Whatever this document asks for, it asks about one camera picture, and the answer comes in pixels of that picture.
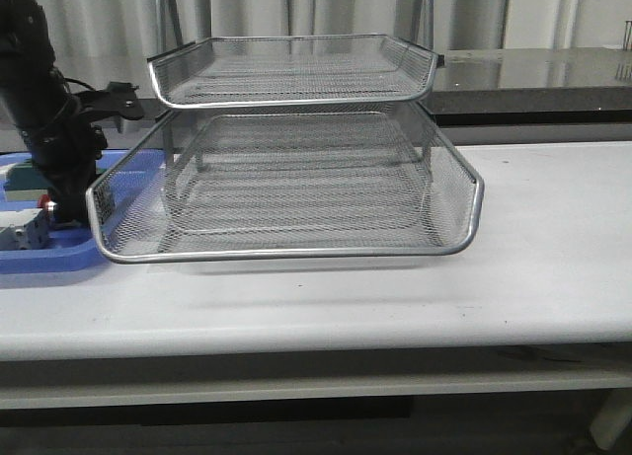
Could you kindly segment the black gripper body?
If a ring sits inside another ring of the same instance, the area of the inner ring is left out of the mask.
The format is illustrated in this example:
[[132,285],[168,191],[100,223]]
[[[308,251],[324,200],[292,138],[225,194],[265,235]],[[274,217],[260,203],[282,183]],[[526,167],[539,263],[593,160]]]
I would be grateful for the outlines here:
[[73,94],[62,83],[35,90],[29,122],[22,127],[32,160],[48,180],[58,223],[86,223],[85,193],[98,177],[96,162],[108,147],[96,122],[108,117],[139,120],[144,110],[136,87],[111,82],[104,90]]

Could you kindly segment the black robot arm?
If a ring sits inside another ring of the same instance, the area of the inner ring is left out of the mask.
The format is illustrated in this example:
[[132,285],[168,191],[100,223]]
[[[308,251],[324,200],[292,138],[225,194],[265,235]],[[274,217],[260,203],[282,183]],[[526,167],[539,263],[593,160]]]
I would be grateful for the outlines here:
[[86,224],[85,193],[108,146],[99,121],[140,120],[144,110],[130,83],[73,93],[55,60],[42,6],[1,0],[1,106],[48,180],[54,220]]

